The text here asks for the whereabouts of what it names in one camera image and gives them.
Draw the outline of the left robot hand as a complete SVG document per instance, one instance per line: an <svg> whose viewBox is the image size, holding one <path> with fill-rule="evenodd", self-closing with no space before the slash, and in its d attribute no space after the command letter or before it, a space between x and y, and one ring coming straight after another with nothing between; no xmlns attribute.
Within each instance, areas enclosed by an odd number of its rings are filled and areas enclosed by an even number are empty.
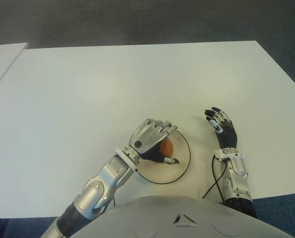
<svg viewBox="0 0 295 238"><path fill-rule="evenodd" d="M173 157L174 145L168 136L176 131L177 126L170 121L146 119L132 134L129 146L143 160L170 165L179 164Z"/></svg>

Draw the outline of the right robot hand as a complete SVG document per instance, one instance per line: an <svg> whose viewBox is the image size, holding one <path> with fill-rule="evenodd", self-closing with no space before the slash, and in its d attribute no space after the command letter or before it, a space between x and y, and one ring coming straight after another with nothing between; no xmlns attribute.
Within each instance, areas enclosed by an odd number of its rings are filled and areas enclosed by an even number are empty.
<svg viewBox="0 0 295 238"><path fill-rule="evenodd" d="M215 130L221 149L237 148L237 134L232 120L223 110L212 107L205 110L205 116L209 124Z"/></svg>

